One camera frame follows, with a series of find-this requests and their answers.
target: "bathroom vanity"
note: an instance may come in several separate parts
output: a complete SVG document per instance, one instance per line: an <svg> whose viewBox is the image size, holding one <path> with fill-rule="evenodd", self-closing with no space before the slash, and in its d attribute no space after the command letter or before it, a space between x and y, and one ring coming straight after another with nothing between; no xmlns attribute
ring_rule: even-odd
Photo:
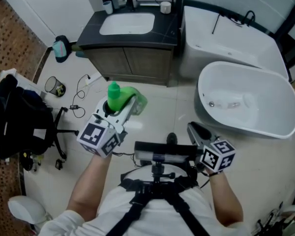
<svg viewBox="0 0 295 236"><path fill-rule="evenodd" d="M106 80L167 85L177 45L177 15L162 14L159 7L124 8L112 15L98 11L77 45Z"/></svg>

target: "wrist strap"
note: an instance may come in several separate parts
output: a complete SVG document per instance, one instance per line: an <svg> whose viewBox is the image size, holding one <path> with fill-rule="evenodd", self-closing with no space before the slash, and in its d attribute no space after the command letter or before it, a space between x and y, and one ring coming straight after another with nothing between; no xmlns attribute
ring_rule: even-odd
<svg viewBox="0 0 295 236"><path fill-rule="evenodd" d="M212 176L215 176L215 175L218 175L220 173L222 173L223 171L218 171L218 172L214 172L212 174L207 174L207 173L204 173L204 172L201 172L203 175L205 175L206 177L212 177Z"/></svg>

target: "rectangular sink basin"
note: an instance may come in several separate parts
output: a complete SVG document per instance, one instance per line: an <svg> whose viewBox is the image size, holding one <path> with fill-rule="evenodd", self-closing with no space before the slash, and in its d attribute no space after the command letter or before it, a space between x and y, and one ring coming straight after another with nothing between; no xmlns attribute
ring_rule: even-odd
<svg viewBox="0 0 295 236"><path fill-rule="evenodd" d="M151 13L124 13L107 17L99 30L101 35L145 34L153 29Z"/></svg>

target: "oval bathtub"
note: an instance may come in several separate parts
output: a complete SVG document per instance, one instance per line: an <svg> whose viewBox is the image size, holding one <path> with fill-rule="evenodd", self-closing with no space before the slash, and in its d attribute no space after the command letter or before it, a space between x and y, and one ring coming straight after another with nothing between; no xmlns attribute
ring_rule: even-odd
<svg viewBox="0 0 295 236"><path fill-rule="evenodd" d="M239 26L226 16L218 16L212 11L184 7L185 41L182 42L185 44L179 69L182 77L197 79L206 65L227 61L271 70L288 80L283 58L273 38L253 27Z"/></svg>
<svg viewBox="0 0 295 236"><path fill-rule="evenodd" d="M279 139L295 132L295 92L283 76L246 65L213 62L201 72L195 109L208 124Z"/></svg>

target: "cup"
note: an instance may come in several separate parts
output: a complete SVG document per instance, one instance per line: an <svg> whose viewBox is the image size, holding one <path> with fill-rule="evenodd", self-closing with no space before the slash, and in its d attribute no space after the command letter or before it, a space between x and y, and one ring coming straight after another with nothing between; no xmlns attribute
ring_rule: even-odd
<svg viewBox="0 0 295 236"><path fill-rule="evenodd" d="M172 4L170 2L161 2L161 12L163 14L169 14L172 10Z"/></svg>
<svg viewBox="0 0 295 236"><path fill-rule="evenodd" d="M52 76L46 81L45 91L57 97L62 97L65 93L65 86L55 76Z"/></svg>
<svg viewBox="0 0 295 236"><path fill-rule="evenodd" d="M103 8L106 10L106 13L108 15L112 14L113 12L113 5L112 5L112 1L106 1L103 3Z"/></svg>

